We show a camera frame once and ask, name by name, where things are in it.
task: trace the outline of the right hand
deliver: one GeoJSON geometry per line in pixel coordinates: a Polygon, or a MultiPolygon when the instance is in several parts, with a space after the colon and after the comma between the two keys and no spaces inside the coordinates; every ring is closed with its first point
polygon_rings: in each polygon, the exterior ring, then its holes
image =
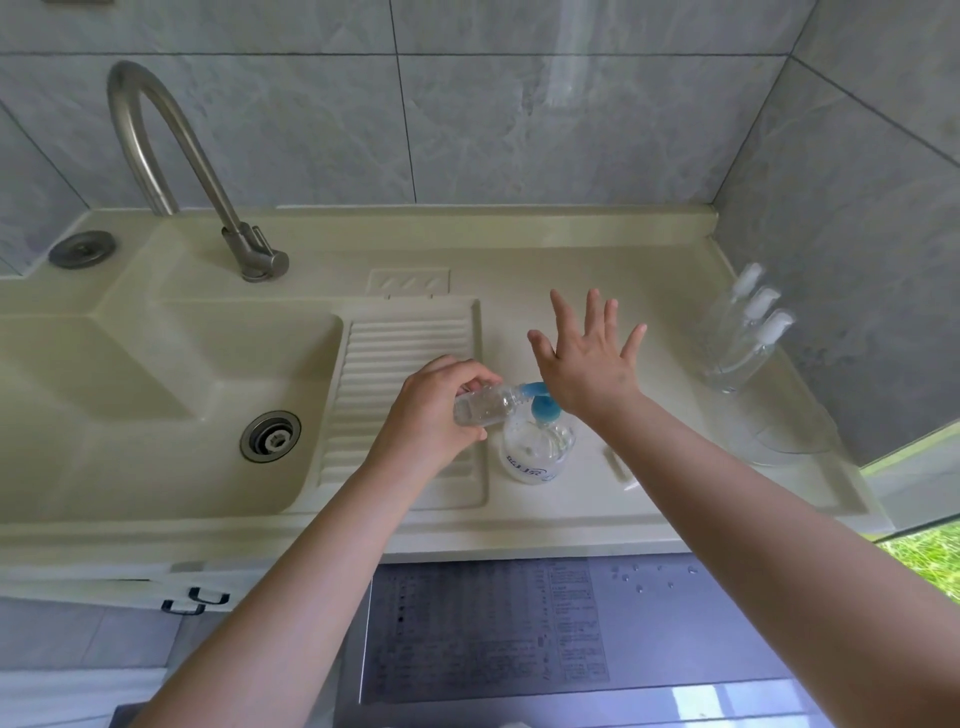
{"type": "Polygon", "coordinates": [[[647,326],[635,327],[619,350],[616,299],[601,305],[600,291],[589,290],[583,335],[570,304],[555,290],[550,291],[550,301],[557,314],[557,348],[541,331],[531,330],[527,338],[550,396],[564,410],[589,424],[594,415],[602,416],[625,396],[639,392],[636,353],[647,326]]]}

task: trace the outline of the green grass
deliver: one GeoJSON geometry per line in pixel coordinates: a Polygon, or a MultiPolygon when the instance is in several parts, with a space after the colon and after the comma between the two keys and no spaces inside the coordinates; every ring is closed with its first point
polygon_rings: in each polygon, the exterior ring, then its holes
{"type": "Polygon", "coordinates": [[[960,521],[879,546],[960,604],[960,521]]]}

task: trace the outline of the wall tile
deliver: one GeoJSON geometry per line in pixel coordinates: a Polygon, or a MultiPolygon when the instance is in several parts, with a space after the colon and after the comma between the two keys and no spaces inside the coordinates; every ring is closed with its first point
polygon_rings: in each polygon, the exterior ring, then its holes
{"type": "Polygon", "coordinates": [[[389,0],[4,0],[0,52],[393,53],[389,0]]]}
{"type": "Polygon", "coordinates": [[[79,667],[104,608],[0,598],[0,669],[79,667]]]}
{"type": "Polygon", "coordinates": [[[734,268],[760,260],[784,346],[861,464],[960,411],[960,170],[789,61],[717,196],[734,268]]]}
{"type": "Polygon", "coordinates": [[[182,617],[159,610],[108,607],[83,667],[164,667],[182,617]]]}
{"type": "Polygon", "coordinates": [[[960,161],[956,0],[821,0],[797,55],[960,161]]]}
{"type": "Polygon", "coordinates": [[[400,53],[789,53],[814,0],[394,0],[400,53]]]}
{"type": "MultiPolygon", "coordinates": [[[[413,202],[396,60],[385,56],[132,57],[194,125],[237,206],[413,202]]],[[[0,58],[0,98],[94,207],[146,202],[110,123],[115,57],[0,58]]],[[[209,207],[149,103],[156,156],[182,207],[209,207]]]]}
{"type": "Polygon", "coordinates": [[[86,205],[0,109],[0,275],[24,273],[86,205]]]}
{"type": "Polygon", "coordinates": [[[400,57],[418,201],[710,202],[782,63],[400,57]]]}

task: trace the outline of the sink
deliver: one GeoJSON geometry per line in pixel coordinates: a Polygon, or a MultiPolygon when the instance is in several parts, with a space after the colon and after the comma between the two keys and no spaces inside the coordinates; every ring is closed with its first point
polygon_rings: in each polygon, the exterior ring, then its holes
{"type": "Polygon", "coordinates": [[[275,514],[303,485],[340,346],[324,301],[134,304],[0,317],[0,522],[275,514]],[[272,410],[298,443],[245,459],[272,410]]]}

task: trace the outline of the sink drain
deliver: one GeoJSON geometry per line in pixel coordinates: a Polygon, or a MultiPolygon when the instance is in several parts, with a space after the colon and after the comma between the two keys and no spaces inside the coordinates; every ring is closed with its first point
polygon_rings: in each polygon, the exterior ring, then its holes
{"type": "Polygon", "coordinates": [[[300,420],[293,412],[265,412],[247,425],[240,452],[252,463],[271,463],[294,448],[300,438],[300,420]]]}

